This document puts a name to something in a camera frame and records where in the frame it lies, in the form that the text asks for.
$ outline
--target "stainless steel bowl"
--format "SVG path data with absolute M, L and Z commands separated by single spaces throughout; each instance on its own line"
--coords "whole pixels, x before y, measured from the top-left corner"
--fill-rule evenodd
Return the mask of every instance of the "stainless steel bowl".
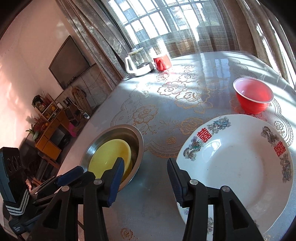
M 96 150 L 113 139 L 122 139 L 128 143 L 131 148 L 131 161 L 133 168 L 127 178 L 120 184 L 119 191 L 123 189 L 134 177 L 139 166 L 141 164 L 143 153 L 144 153 L 144 141 L 141 132 L 134 126 L 131 125 L 118 125 L 111 127 L 102 132 L 93 143 L 89 146 L 85 154 L 83 155 L 80 166 L 83 167 L 86 172 L 89 168 L 89 163 Z

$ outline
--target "window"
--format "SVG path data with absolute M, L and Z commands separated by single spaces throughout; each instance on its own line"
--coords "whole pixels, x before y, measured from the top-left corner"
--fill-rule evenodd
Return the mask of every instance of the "window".
M 202 51 L 218 36 L 227 39 L 221 15 L 212 0 L 104 0 L 119 21 L 133 47 L 144 47 L 150 54 L 168 52 L 171 57 Z

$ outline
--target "glass kettle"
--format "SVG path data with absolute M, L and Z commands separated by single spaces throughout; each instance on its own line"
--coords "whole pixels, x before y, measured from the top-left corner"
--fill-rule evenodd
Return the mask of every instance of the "glass kettle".
M 129 52 L 125 59 L 125 66 L 126 72 L 135 74 L 135 76 L 148 74 L 154 69 L 144 48 L 133 49 L 132 52 Z

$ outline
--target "decorated plate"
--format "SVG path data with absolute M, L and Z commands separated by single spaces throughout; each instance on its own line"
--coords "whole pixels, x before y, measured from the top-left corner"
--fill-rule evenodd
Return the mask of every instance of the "decorated plate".
M 200 126 L 181 148 L 177 163 L 205 186 L 229 186 L 264 234 L 283 212 L 293 185 L 293 162 L 281 135 L 248 115 L 224 115 Z M 186 222 L 188 208 L 179 212 Z M 213 206 L 208 237 L 213 239 Z

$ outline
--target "white wall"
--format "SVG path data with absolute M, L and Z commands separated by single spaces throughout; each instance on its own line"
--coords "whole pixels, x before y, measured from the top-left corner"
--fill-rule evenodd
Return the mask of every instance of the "white wall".
M 62 93 L 48 67 L 69 35 L 94 64 L 55 0 L 33 0 L 1 38 L 0 148 L 19 147 L 27 137 L 25 130 L 37 115 L 31 105 L 35 95 L 44 91 L 55 99 Z

